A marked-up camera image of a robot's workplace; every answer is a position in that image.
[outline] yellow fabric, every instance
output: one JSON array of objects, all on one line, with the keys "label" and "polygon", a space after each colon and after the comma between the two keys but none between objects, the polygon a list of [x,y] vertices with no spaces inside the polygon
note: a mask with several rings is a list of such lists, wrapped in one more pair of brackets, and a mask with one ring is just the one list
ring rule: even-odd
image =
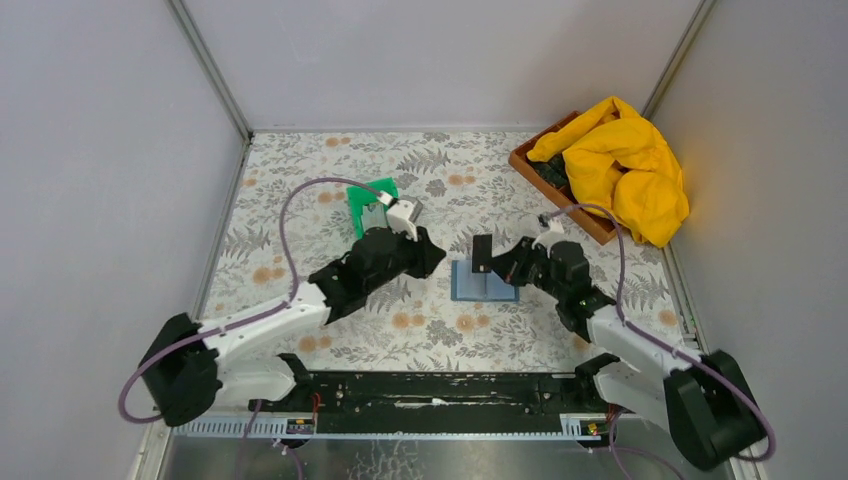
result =
[{"label": "yellow fabric", "polygon": [[527,153],[547,162],[562,152],[574,198],[610,210],[637,242],[663,247],[689,215],[683,171],[656,127],[609,97]]}]

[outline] white wall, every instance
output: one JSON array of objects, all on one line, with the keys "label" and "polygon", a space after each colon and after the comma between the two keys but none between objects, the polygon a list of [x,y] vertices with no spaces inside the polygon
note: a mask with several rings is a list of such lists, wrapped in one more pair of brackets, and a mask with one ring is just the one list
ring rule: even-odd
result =
[{"label": "white wall", "polygon": [[118,392],[192,307],[239,152],[164,2],[0,6],[0,478],[124,478]]},{"label": "white wall", "polygon": [[848,4],[719,2],[655,119],[702,331],[777,427],[772,480],[845,477]]},{"label": "white wall", "polygon": [[186,3],[252,127],[338,130],[641,108],[698,0]]}]

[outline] brown wooden tray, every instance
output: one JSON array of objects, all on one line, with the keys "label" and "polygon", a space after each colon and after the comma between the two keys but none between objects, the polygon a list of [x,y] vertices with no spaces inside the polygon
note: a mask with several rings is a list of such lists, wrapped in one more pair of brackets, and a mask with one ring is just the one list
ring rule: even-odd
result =
[{"label": "brown wooden tray", "polygon": [[[574,199],[574,195],[571,193],[571,189],[567,186],[557,189],[540,177],[539,174],[536,173],[536,170],[533,170],[533,167],[529,165],[527,152],[533,149],[536,145],[536,141],[539,140],[539,137],[546,133],[558,131],[568,122],[577,118],[578,115],[580,115],[580,112],[576,110],[571,112],[567,117],[546,128],[544,131],[540,132],[538,135],[531,138],[509,154],[509,164],[518,170],[518,173],[529,180],[530,183],[539,189],[540,192],[545,194],[550,201],[554,202],[554,205],[560,208],[577,203]],[[605,245],[607,242],[615,238],[615,227],[612,225],[612,222],[606,218],[586,213],[583,210],[575,210],[569,213],[568,216],[580,225],[583,230],[586,230],[586,232],[601,245]]]}]

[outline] green container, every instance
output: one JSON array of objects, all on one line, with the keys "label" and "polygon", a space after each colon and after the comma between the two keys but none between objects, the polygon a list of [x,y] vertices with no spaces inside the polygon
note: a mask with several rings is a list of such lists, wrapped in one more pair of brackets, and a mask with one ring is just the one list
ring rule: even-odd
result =
[{"label": "green container", "polygon": [[[398,196],[395,181],[391,178],[374,180],[373,182],[368,182],[368,185],[381,192],[386,192],[395,198]],[[362,229],[362,210],[366,205],[376,203],[378,201],[377,196],[359,187],[348,187],[347,200],[350,205],[350,214],[353,217],[353,228],[356,230],[356,238],[362,238],[362,235],[365,234],[365,230]],[[383,212],[386,210],[388,210],[388,207],[383,205]]]}]

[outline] floral tablecloth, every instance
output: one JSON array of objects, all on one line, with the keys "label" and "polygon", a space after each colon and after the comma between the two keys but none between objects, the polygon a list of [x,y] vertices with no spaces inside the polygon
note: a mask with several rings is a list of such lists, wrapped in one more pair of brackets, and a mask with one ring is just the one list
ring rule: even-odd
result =
[{"label": "floral tablecloth", "polygon": [[[453,302],[450,260],[470,255],[471,237],[492,233],[495,253],[535,236],[535,215],[554,208],[507,163],[528,133],[257,134],[224,239],[204,318],[230,315],[289,290],[277,217],[305,180],[338,176],[395,180],[402,195],[424,204],[417,223],[448,257],[427,280],[402,276],[367,306],[331,325],[274,347],[296,352],[311,369],[571,371],[600,349],[568,332],[554,301],[533,287],[519,303]],[[298,195],[287,237],[302,274],[346,252],[355,240],[346,185],[316,185]],[[598,245],[570,219],[569,239],[583,245],[591,274],[613,294],[615,242]],[[680,339],[661,253],[627,236],[625,311],[629,318]],[[274,352],[257,352],[257,356]]]}]

